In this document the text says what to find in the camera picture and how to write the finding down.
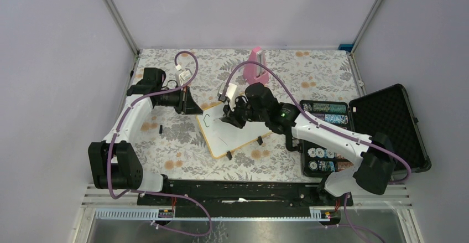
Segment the yellow framed whiteboard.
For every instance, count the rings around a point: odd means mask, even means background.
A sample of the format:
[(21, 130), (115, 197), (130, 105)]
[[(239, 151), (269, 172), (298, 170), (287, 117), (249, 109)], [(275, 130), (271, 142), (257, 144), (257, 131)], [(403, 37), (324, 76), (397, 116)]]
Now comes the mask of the yellow framed whiteboard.
[(221, 118), (223, 103), (204, 109), (202, 115), (197, 115), (196, 120), (202, 132), (202, 136), (212, 158), (218, 159), (226, 156), (228, 152), (257, 141), (258, 137), (265, 137), (272, 132), (260, 122), (249, 122), (242, 129), (224, 122), (212, 122), (214, 118)]

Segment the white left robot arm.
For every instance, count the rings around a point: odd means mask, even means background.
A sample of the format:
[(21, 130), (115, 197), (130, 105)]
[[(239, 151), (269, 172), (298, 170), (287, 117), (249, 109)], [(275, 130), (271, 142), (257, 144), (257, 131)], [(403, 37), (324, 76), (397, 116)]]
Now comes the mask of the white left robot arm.
[(98, 189), (141, 190), (159, 205), (171, 199), (164, 176), (145, 171), (133, 146), (145, 119), (155, 106), (172, 107), (181, 115), (201, 115), (203, 110), (191, 96), (190, 88), (163, 87), (166, 73), (158, 68), (144, 69), (143, 77), (127, 90), (125, 106), (111, 131), (101, 142), (88, 147), (93, 183)]

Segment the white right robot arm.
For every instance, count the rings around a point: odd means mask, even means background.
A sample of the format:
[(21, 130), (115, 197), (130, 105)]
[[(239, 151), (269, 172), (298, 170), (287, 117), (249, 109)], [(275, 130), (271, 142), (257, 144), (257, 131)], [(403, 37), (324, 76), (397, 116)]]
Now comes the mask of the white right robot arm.
[(218, 92), (219, 101), (225, 103), (222, 122), (237, 128), (247, 122), (263, 122), (276, 134), (315, 143), (352, 163), (322, 180), (317, 190), (319, 202), (331, 205), (343, 194), (356, 190), (384, 194), (396, 165), (385, 148), (389, 145), (385, 135), (372, 137), (330, 124), (298, 105), (279, 102), (261, 83), (249, 85), (244, 95), (238, 95), (237, 90), (237, 85), (228, 84)]

